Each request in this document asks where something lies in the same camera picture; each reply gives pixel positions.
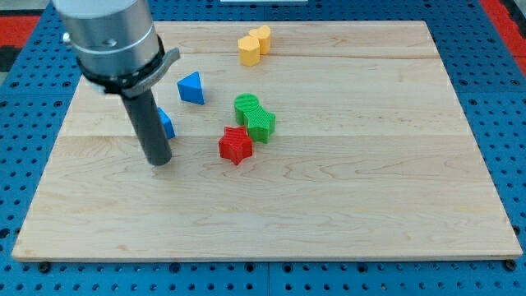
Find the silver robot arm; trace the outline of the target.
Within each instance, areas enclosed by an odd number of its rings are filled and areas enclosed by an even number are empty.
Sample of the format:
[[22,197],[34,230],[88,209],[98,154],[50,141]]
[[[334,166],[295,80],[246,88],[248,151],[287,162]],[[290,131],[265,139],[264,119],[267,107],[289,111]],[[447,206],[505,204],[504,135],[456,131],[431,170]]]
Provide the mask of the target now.
[[149,91],[180,58],[164,49],[146,0],[52,0],[85,78],[128,98]]

